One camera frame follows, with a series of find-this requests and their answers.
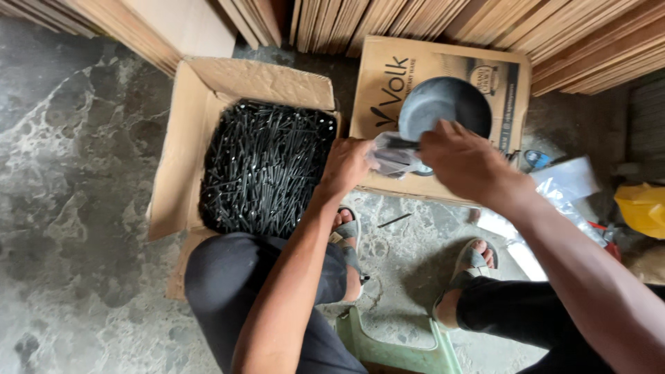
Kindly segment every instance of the stained concrete floor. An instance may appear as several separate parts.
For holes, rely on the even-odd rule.
[[[350,116],[358,60],[242,45],[235,57],[330,76]],[[219,372],[189,307],[163,298],[183,236],[146,243],[172,81],[111,40],[0,18],[0,87],[0,373]],[[590,154],[609,182],[606,166],[621,154],[605,148],[621,144],[624,91],[533,99],[523,148]],[[468,238],[492,240],[504,278],[525,279],[501,238],[466,223],[467,208],[361,192],[346,200],[372,274],[356,304],[377,339],[432,344],[427,311]],[[606,198],[596,200],[589,212],[603,216]],[[414,214],[377,228],[405,213]],[[321,309],[334,317],[348,307]],[[464,331],[451,340],[465,373],[514,373],[544,354]]]

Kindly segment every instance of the open cardboard box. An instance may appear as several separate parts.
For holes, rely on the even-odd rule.
[[[241,59],[186,57],[176,73],[162,158],[148,206],[149,240],[187,230],[166,297],[184,299],[184,274],[194,248],[216,232],[207,229],[198,203],[203,158],[221,112],[241,98],[327,111],[334,110],[331,80],[320,75]]]
[[[373,139],[383,131],[397,131],[406,96],[422,81],[441,76],[475,86],[492,110],[489,140],[506,153],[520,149],[531,87],[531,64],[526,56],[391,37],[364,40],[349,135]],[[413,173],[396,180],[371,172],[356,189],[477,205],[452,194],[436,177]]]

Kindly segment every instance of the black pants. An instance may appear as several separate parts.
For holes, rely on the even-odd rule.
[[[231,373],[233,349],[249,308],[285,243],[277,238],[238,233],[210,238],[192,252],[185,274],[185,293],[225,374]],[[345,265],[339,247],[329,244],[316,304],[344,297]],[[659,297],[665,297],[665,286],[649,288]],[[547,282],[475,278],[460,296],[457,315],[462,329],[549,350],[522,373],[612,372],[577,331]],[[313,309],[298,373],[367,373],[367,370],[344,348],[326,319]]]

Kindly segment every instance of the yellow plastic bag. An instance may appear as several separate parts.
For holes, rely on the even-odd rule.
[[[665,187],[647,183],[620,186],[614,201],[630,228],[653,238],[665,238]]]

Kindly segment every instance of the pile of black nails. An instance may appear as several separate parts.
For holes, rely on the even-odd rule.
[[[288,238],[319,183],[337,122],[320,110],[241,100],[205,154],[199,212],[208,228]]]

